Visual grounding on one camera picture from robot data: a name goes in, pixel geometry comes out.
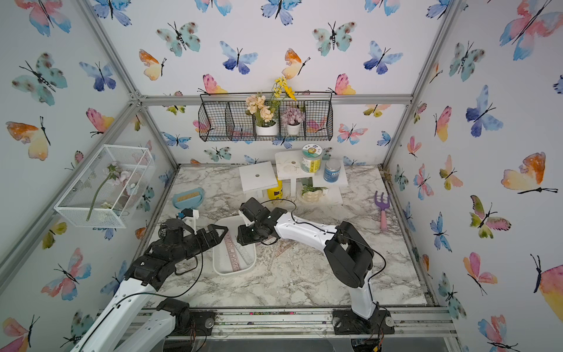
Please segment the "white plastic storage box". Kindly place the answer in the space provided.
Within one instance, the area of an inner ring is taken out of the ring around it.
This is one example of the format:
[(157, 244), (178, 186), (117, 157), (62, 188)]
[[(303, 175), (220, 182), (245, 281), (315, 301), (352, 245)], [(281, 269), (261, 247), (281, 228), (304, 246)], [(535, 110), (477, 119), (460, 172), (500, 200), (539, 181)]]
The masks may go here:
[(220, 245), (213, 248), (213, 269), (220, 276), (243, 274), (251, 271), (257, 262), (254, 243), (240, 245), (237, 242), (238, 227), (244, 225), (241, 216), (232, 216), (218, 220), (215, 225), (228, 229)]

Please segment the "pink straight ruler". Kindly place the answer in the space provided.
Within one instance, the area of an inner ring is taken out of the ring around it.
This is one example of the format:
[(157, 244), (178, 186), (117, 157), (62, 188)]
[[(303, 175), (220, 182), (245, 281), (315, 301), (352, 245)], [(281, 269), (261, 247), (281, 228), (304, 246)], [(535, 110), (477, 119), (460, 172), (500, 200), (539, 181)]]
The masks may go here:
[(233, 243), (233, 240), (232, 240), (230, 234), (226, 235), (224, 242), (225, 242), (225, 245), (226, 245), (226, 248), (227, 248), (227, 255), (228, 255), (228, 258), (230, 260), (230, 264), (231, 264), (233, 272), (240, 271), (240, 263), (239, 263), (239, 260), (238, 260), (237, 250), (235, 248), (235, 245)]

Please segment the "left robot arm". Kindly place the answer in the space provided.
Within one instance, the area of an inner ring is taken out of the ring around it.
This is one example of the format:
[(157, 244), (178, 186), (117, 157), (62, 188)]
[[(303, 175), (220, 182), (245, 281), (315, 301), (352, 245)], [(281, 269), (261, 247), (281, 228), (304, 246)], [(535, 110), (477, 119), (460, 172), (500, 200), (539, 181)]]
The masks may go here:
[(174, 274), (176, 265), (192, 258), (201, 260), (229, 232), (228, 227), (216, 224), (195, 230), (189, 224), (192, 218), (192, 212), (186, 209), (180, 217), (161, 224), (159, 239), (130, 265), (117, 293), (75, 345), (75, 351), (151, 351), (173, 332), (200, 331), (189, 304), (178, 296), (163, 295), (149, 320), (127, 340), (123, 339), (148, 300), (160, 295), (160, 288)]

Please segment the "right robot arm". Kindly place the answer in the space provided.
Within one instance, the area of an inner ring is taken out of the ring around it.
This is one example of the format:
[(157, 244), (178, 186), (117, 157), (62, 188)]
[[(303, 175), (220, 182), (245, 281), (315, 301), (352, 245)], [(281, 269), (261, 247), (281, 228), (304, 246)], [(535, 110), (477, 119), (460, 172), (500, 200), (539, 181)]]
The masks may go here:
[(393, 333), (393, 328), (384, 327), (390, 313), (376, 302), (371, 288), (371, 279), (383, 271), (373, 268), (377, 252), (350, 222), (318, 224), (284, 208), (270, 210), (255, 198), (243, 203), (239, 214), (245, 222), (238, 228), (237, 242), (241, 246), (264, 244), (273, 237), (292, 240), (324, 254), (334, 276), (347, 286), (351, 300), (350, 309), (333, 313), (339, 321), (334, 327), (336, 334)]

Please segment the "pink triangle ruler middle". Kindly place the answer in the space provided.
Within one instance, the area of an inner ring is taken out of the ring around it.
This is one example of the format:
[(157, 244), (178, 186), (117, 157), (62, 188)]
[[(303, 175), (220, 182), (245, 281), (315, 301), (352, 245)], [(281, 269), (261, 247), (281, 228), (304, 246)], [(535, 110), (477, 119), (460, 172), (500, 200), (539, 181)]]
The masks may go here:
[(284, 241), (284, 242), (282, 242), (277, 247), (277, 249), (274, 251), (274, 258), (278, 258), (284, 252), (286, 252), (288, 249), (292, 249), (295, 245), (296, 245), (296, 243), (294, 241)]

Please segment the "white tiered display stand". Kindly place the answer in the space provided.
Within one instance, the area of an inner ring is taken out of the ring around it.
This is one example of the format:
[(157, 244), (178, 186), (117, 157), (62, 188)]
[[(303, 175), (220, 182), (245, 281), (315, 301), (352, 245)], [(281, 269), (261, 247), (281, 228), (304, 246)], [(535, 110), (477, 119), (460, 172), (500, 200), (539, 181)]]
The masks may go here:
[[(323, 179), (326, 160), (321, 161), (320, 169), (315, 174), (304, 172), (301, 169), (301, 160), (302, 153), (299, 151), (280, 152), (275, 155), (274, 163), (263, 161), (239, 167), (245, 198), (257, 197), (264, 200), (267, 198), (267, 189), (276, 186), (277, 180), (282, 180), (284, 197), (287, 199), (306, 206), (342, 205), (342, 191), (349, 186), (343, 160), (338, 159), (342, 168), (335, 183), (327, 183)], [(313, 186), (328, 188), (327, 195), (318, 203), (308, 203), (301, 199), (301, 179), (309, 177), (313, 180)]]

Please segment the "shell planter with greenery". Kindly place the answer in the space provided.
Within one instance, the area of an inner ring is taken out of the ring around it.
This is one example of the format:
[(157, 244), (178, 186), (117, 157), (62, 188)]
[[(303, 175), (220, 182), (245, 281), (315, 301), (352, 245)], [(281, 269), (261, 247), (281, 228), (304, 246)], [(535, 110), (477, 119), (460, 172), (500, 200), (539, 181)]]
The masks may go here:
[(327, 187), (313, 186), (313, 180), (311, 177), (301, 179), (301, 199), (304, 202), (318, 203), (325, 195), (327, 195), (327, 193)]

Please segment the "green lid jar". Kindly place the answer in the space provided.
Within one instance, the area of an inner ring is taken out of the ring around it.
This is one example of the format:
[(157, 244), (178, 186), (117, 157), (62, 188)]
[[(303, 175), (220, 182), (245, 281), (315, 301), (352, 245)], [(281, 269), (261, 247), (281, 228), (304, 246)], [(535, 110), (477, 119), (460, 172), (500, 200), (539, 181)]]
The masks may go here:
[(315, 174), (321, 166), (323, 149), (320, 145), (311, 143), (303, 146), (301, 169), (310, 174)]

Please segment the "blue lid jar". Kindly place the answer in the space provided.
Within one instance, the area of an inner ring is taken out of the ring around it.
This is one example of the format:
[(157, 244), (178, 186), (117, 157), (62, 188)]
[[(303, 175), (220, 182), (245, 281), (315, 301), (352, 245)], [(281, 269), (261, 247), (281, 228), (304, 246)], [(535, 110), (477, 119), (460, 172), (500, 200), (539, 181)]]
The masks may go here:
[(342, 168), (342, 165), (341, 165), (341, 162), (338, 159), (332, 159), (332, 158), (329, 159), (325, 163), (323, 179), (327, 183), (337, 182), (339, 177), (340, 177), (341, 168)]

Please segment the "beige flower pot plant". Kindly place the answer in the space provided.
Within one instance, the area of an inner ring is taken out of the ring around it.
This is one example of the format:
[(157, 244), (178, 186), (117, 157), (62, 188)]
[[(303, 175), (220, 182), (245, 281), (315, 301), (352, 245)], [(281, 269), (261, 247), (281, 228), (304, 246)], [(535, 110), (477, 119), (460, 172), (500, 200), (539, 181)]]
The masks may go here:
[(251, 95), (245, 100), (246, 114), (255, 122), (255, 133), (259, 137), (279, 134), (277, 108), (267, 101), (265, 95)]

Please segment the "purple flower pot plant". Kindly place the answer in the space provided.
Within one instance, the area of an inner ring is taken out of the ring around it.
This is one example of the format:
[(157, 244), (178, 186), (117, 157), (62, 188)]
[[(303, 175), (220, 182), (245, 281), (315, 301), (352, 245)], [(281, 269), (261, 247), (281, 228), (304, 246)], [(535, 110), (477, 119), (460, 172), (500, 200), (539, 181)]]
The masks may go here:
[(281, 118), (289, 136), (298, 136), (300, 134), (301, 124), (305, 121), (305, 113), (300, 108), (295, 106), (287, 108), (281, 115)]

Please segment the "pink artificial flower stem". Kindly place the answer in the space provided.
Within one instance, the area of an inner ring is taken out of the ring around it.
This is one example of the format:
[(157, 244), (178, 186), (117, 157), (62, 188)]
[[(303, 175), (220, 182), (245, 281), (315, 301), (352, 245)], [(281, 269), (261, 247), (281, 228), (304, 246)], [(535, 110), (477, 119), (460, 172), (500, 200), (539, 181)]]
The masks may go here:
[(92, 198), (92, 202), (89, 207), (89, 212), (87, 214), (86, 221), (89, 221), (91, 219), (92, 212), (94, 211), (95, 208), (95, 203), (103, 187), (107, 183), (110, 183), (113, 186), (122, 185), (130, 177), (129, 171), (123, 169), (116, 161), (111, 162), (106, 167), (106, 171), (107, 171), (107, 175), (105, 179), (101, 182), (100, 186), (98, 186), (96, 192), (94, 193), (94, 197)]

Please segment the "purple pink garden fork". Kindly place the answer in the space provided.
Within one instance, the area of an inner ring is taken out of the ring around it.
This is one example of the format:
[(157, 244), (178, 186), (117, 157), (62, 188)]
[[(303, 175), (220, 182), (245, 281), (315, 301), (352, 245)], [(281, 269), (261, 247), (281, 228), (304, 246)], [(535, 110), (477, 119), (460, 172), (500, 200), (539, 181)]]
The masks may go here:
[(375, 192), (374, 203), (380, 211), (381, 232), (385, 233), (388, 230), (386, 211), (391, 207), (391, 202), (384, 192)]

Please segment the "yellow artificial flower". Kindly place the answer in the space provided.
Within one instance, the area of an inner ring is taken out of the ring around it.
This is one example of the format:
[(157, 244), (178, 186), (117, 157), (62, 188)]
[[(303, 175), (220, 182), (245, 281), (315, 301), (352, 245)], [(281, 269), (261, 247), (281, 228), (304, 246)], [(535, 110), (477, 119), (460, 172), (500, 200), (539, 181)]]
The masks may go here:
[(272, 95), (275, 99), (290, 98), (296, 101), (296, 93), (293, 88), (287, 83), (285, 77), (278, 78), (274, 81), (272, 86)]

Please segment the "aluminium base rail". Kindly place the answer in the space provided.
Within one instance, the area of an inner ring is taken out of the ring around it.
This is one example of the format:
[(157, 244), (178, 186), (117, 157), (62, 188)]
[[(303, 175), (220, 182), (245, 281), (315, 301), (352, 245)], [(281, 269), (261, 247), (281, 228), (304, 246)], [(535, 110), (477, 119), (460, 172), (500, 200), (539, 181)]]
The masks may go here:
[(142, 309), (123, 308), (101, 314), (83, 335), (84, 347), (112, 350), (120, 342), (159, 341), (168, 337), (217, 340), (275, 338), (398, 338), (438, 337), (454, 339), (457, 331), (442, 307), (380, 307), (372, 318), (359, 318), (350, 309), (321, 308), (223, 308), (185, 306)]

